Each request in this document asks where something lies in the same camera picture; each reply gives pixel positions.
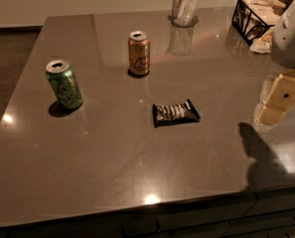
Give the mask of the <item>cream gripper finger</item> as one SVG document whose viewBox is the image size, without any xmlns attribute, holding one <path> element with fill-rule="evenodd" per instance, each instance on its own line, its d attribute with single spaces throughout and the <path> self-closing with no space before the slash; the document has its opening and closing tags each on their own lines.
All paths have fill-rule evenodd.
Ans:
<svg viewBox="0 0 295 238">
<path fill-rule="evenodd" d="M 284 116 L 284 112 L 271 109 L 261 103 L 256 106 L 254 111 L 254 120 L 267 126 L 273 126 L 277 124 Z"/>
<path fill-rule="evenodd" d="M 275 77 L 265 105 L 282 112 L 288 111 L 295 105 L 295 69 L 285 71 Z"/>
</svg>

